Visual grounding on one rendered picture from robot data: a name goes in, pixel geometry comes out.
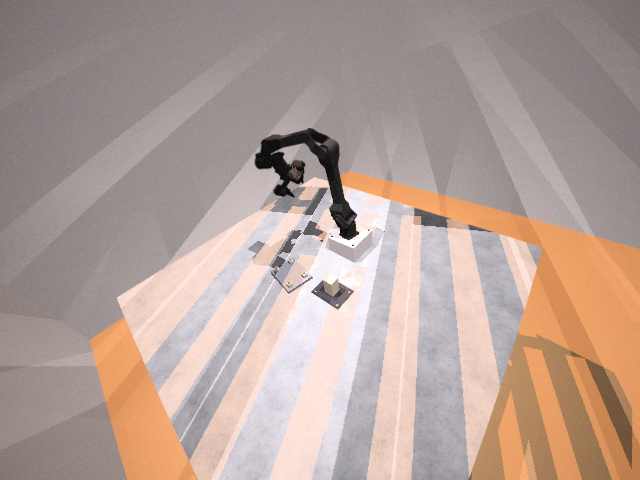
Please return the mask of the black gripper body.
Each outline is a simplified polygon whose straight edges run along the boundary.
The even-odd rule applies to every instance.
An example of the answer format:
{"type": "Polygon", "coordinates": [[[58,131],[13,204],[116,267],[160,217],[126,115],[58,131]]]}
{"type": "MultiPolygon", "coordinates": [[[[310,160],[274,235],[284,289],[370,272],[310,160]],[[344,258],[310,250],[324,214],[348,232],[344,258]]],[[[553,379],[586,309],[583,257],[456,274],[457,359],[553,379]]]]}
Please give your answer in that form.
{"type": "MultiPolygon", "coordinates": [[[[298,167],[299,164],[302,165],[303,168],[304,168],[305,163],[302,160],[293,160],[293,162],[291,163],[291,166],[295,168],[295,167],[298,167]]],[[[286,166],[283,169],[281,169],[279,171],[276,171],[276,170],[274,171],[275,173],[278,173],[279,176],[280,176],[280,179],[283,180],[283,183],[281,185],[277,184],[276,187],[274,188],[273,192],[274,192],[275,195],[284,197],[288,192],[288,188],[286,186],[288,185],[288,183],[290,181],[288,182],[285,179],[284,172],[289,170],[289,166],[290,166],[290,164],[288,164],[286,162],[286,166]]]]}

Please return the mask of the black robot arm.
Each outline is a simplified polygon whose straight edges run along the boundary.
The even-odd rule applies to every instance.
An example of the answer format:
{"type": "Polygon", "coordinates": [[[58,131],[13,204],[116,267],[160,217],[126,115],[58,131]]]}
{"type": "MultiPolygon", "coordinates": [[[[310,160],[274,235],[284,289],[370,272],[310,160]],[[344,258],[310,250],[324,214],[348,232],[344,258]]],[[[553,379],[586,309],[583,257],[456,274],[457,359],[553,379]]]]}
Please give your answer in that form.
{"type": "MultiPolygon", "coordinates": [[[[281,148],[303,143],[306,144],[309,150],[318,156],[320,163],[326,170],[333,200],[333,204],[329,210],[331,217],[338,228],[340,228],[339,235],[349,241],[359,234],[355,221],[357,213],[351,209],[348,201],[344,197],[338,167],[340,156],[338,142],[312,128],[287,135],[273,134],[261,142],[261,153],[256,154],[255,167],[257,169],[273,167],[276,171],[283,169],[286,166],[286,161],[283,159],[284,153],[274,152],[281,148]],[[319,146],[315,142],[321,145],[319,146]]],[[[299,184],[304,178],[304,173],[303,166],[299,164],[298,167],[295,168],[290,165],[289,170],[285,171],[284,175],[288,182],[292,181],[299,184]]]]}

